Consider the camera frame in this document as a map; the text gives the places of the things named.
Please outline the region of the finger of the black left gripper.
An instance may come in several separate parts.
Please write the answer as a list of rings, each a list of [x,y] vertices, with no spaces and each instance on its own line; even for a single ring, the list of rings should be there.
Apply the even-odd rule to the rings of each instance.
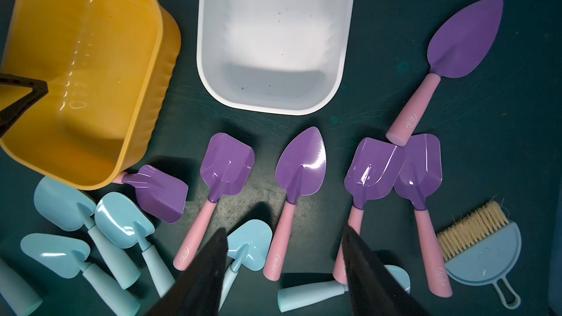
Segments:
[[[31,91],[1,110],[1,137],[36,102],[48,94],[46,81],[22,76],[1,74],[1,85],[30,89]]]

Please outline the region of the white plastic storage box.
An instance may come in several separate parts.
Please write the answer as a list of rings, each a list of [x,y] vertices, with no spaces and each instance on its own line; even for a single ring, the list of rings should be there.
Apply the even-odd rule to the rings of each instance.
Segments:
[[[337,93],[354,0],[199,0],[196,61],[236,109],[304,116]]]

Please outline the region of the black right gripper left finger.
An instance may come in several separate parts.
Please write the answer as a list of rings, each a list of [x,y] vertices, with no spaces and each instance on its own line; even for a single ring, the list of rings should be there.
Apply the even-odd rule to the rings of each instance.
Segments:
[[[167,294],[146,314],[217,315],[227,253],[227,232],[225,228],[220,228]]]

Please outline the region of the yellow plastic storage box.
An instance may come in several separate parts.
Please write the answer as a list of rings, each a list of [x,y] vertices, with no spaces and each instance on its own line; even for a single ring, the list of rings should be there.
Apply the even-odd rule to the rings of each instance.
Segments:
[[[15,0],[1,71],[48,93],[1,148],[70,187],[105,187],[145,155],[180,48],[158,0]]]

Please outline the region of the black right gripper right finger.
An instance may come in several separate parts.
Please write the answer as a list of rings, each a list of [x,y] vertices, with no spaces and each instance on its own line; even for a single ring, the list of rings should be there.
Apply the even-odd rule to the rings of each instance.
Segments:
[[[342,252],[354,315],[429,314],[350,226],[343,229]]]

